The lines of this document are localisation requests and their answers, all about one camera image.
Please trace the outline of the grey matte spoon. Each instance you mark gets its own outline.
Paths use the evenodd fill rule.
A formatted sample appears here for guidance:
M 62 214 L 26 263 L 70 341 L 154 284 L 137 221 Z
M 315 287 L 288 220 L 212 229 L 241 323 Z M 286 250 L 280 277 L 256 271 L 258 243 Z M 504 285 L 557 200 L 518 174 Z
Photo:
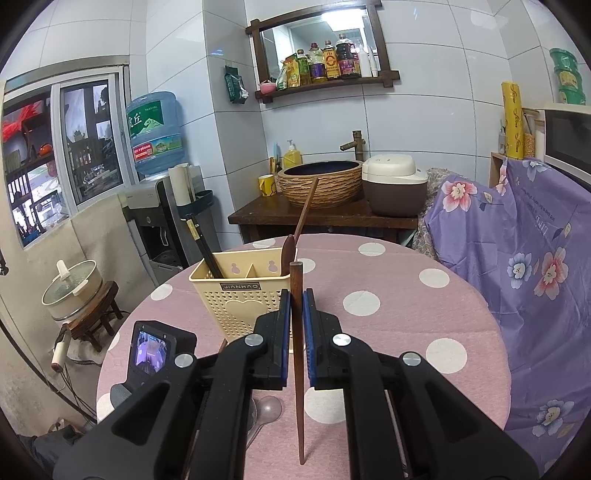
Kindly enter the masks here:
M 249 429 L 246 447 L 252 445 L 264 426 L 276 422 L 283 415 L 283 402 L 276 396 L 264 396 L 254 401 L 254 405 L 256 405 L 256 419 L 252 428 Z

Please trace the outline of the long brown wooden chopstick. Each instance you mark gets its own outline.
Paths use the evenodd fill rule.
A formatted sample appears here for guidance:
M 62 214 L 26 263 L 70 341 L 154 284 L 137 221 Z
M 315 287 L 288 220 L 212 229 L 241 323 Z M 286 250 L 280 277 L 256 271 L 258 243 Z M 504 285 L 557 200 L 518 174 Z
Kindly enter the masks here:
M 300 261 L 290 263 L 291 332 L 294 348 L 295 417 L 297 418 L 298 461 L 305 463 L 304 456 L 304 326 L 303 326 L 303 276 L 304 266 Z

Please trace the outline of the wooden handled metal spoon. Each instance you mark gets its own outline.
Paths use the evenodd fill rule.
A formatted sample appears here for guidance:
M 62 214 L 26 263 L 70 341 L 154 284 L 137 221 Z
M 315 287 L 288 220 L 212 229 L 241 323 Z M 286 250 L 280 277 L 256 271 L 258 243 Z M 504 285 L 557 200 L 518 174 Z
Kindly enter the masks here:
M 290 234 L 284 240 L 283 248 L 281 249 L 280 266 L 282 276 L 290 274 L 290 263 L 294 261 L 295 256 L 296 240 L 294 240 L 294 235 Z

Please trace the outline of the small wooden stool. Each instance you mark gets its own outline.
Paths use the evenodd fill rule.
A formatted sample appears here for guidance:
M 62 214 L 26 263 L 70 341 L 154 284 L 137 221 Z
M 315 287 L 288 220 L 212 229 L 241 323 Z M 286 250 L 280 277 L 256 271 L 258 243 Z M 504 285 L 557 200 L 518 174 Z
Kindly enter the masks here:
M 123 312 L 116 302 L 117 293 L 118 285 L 114 281 L 107 281 L 101 286 L 90 303 L 67 325 L 73 340 L 89 342 L 96 352 L 102 350 L 97 332 L 104 329 L 113 337 L 115 331 L 111 326 L 111 319 L 123 319 Z

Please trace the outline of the water dispenser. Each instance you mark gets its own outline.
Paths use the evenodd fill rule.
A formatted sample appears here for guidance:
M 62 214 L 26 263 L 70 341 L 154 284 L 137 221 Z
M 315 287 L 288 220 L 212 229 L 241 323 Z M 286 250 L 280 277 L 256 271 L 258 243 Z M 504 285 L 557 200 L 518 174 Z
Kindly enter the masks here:
M 119 200 L 140 259 L 155 284 L 166 282 L 202 259 L 178 214 L 166 173 L 126 189 Z

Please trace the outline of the pink polka dot tablecloth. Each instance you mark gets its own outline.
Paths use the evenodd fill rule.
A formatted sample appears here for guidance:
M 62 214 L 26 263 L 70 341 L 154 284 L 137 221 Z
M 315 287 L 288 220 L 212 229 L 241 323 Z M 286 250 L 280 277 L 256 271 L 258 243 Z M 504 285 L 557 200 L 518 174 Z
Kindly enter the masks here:
M 414 250 L 373 239 L 304 235 L 297 244 L 304 285 L 342 330 L 377 352 L 415 351 L 499 426 L 510 411 L 511 375 L 499 327 L 485 300 L 459 276 Z M 197 335 L 197 356 L 221 347 L 222 334 L 181 272 L 130 312 L 99 375 L 96 412 L 107 416 L 112 385 L 124 381 L 133 325 L 157 320 Z M 348 442 L 342 395 L 305 393 L 304 437 L 297 436 L 294 389 L 280 391 L 283 413 L 263 427 L 246 453 L 249 479 L 346 479 Z

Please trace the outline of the yellow mug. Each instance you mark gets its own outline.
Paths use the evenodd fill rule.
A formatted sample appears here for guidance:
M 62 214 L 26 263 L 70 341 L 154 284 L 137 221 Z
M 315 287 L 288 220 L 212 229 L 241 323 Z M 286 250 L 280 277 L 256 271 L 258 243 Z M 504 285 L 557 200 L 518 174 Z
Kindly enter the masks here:
M 259 181 L 259 193 L 263 197 L 272 197 L 276 195 L 276 177 L 273 174 L 266 174 L 257 178 Z

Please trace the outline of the blue water jug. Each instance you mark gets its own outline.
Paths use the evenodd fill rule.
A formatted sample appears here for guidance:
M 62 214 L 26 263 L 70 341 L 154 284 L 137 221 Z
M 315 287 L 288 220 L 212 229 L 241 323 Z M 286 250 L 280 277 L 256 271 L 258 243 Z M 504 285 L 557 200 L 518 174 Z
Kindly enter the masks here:
M 132 100 L 126 107 L 126 119 L 139 175 L 156 175 L 183 161 L 178 103 L 172 92 L 158 91 Z

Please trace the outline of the purple floral cloth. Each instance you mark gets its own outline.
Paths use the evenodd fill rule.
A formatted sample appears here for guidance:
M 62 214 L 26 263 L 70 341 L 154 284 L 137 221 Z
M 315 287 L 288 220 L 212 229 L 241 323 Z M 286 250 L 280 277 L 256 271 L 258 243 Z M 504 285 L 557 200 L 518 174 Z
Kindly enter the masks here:
M 492 187 L 447 177 L 425 222 L 499 325 L 506 430 L 547 471 L 590 411 L 590 193 L 543 162 L 506 160 Z

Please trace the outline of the white brown rice cooker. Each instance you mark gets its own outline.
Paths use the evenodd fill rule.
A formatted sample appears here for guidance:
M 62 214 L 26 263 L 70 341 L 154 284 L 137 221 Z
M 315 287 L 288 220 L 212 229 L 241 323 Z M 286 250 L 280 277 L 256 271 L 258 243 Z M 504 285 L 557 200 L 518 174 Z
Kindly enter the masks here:
M 407 154 L 380 154 L 363 162 L 363 195 L 375 215 L 417 217 L 427 200 L 428 175 Z

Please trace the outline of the woven basin sink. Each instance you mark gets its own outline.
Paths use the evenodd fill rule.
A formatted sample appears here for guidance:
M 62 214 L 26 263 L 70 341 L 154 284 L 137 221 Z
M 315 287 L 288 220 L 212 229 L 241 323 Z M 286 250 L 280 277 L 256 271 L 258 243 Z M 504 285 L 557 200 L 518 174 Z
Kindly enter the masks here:
M 362 163 L 353 160 L 322 161 L 283 169 L 276 184 L 287 201 L 304 206 L 311 185 L 318 180 L 311 208 L 332 208 L 362 195 Z

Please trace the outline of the green hanging packet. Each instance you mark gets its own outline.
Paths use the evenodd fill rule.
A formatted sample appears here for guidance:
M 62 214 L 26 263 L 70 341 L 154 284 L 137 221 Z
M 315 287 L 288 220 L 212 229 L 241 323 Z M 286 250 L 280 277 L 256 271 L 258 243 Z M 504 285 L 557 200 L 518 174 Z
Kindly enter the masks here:
M 228 91 L 228 99 L 232 104 L 245 104 L 249 99 L 249 91 L 246 90 L 242 76 L 235 67 L 224 66 L 224 82 Z

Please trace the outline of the pink small bowl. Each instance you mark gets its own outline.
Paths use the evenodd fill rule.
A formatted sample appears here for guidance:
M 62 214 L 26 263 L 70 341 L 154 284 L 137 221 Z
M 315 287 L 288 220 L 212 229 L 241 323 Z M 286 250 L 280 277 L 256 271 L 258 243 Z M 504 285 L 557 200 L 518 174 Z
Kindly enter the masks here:
M 276 83 L 266 80 L 259 84 L 259 91 L 263 95 L 270 95 L 276 92 Z

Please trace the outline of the bamboo style faucet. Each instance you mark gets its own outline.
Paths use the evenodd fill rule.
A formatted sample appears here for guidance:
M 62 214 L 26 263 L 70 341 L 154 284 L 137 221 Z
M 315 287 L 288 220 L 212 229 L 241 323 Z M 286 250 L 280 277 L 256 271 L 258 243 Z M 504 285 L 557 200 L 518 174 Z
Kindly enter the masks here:
M 363 162 L 365 161 L 366 140 L 363 138 L 363 133 L 361 130 L 353 130 L 352 136 L 353 140 L 346 144 L 342 144 L 339 146 L 339 149 L 342 152 L 353 150 L 353 152 L 355 152 L 356 161 Z

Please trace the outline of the window with metal frame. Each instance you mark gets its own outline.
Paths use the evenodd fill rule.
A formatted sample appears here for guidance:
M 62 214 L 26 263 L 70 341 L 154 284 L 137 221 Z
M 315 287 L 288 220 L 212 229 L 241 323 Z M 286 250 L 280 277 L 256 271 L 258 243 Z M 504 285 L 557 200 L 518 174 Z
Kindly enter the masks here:
M 99 56 L 31 70 L 2 87 L 1 179 L 21 247 L 136 183 L 128 83 L 128 57 Z

